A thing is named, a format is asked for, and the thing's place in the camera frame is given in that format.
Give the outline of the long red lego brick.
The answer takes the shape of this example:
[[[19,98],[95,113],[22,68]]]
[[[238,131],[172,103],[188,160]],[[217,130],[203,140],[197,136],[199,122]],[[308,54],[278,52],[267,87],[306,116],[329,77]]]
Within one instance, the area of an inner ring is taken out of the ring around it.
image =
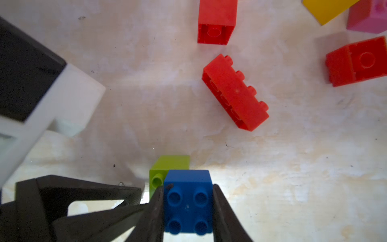
[[[204,67],[202,80],[237,127],[252,132],[269,118],[269,107],[256,99],[257,91],[232,65],[230,56],[220,54]]]

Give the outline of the lime green lego brick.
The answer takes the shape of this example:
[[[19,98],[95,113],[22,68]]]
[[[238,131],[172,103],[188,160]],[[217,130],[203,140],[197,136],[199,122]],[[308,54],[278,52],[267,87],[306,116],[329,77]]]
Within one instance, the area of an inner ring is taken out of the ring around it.
[[[190,156],[188,155],[162,155],[149,170],[149,199],[164,180],[170,170],[188,170]]]

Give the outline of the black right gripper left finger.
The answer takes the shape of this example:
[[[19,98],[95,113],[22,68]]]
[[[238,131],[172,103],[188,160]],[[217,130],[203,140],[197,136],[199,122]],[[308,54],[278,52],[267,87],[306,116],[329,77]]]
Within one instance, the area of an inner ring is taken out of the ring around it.
[[[158,187],[126,242],[163,242],[164,188]]]

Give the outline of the blue square lego brick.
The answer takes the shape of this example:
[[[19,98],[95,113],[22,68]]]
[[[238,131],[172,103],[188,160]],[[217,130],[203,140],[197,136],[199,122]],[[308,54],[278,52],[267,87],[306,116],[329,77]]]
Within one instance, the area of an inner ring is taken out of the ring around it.
[[[163,200],[167,233],[213,232],[213,183],[208,170],[170,170]]]

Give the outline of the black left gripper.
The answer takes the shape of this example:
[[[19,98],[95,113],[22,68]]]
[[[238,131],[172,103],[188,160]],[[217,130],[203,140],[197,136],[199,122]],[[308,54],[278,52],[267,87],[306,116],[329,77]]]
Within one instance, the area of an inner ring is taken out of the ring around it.
[[[1,20],[1,184],[45,131],[74,136],[88,125],[106,88]]]

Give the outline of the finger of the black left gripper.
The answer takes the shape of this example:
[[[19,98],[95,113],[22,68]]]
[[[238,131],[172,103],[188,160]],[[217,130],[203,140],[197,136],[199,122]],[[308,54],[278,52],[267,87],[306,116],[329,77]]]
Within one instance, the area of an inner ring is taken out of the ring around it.
[[[52,223],[57,242],[110,242],[136,226],[147,204],[63,217]]]
[[[17,241],[56,242],[52,223],[68,216],[74,201],[123,200],[140,205],[141,189],[48,175],[16,184]]]

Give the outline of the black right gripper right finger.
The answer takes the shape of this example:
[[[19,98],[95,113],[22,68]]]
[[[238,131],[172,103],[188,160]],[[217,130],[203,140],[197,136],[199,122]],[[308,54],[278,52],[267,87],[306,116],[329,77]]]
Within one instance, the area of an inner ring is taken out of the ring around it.
[[[252,242],[222,190],[213,185],[213,237],[215,242]]]

